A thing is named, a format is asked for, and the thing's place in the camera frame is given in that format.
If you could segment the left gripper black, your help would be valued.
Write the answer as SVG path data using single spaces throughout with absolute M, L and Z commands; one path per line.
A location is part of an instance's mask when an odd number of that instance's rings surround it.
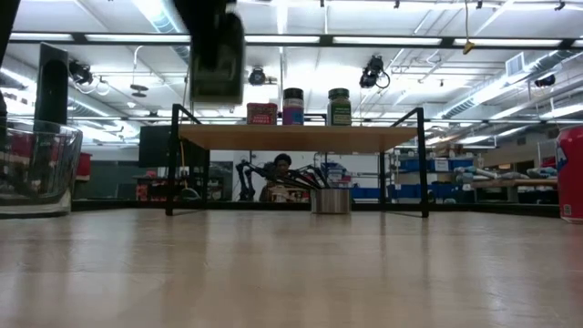
M 214 17 L 226 11 L 237 0 L 173 0 L 173 5 L 185 27 L 195 27 L 194 44 L 199 66 L 214 69 L 218 65 L 222 46 L 231 43 L 231 24 L 228 17 Z

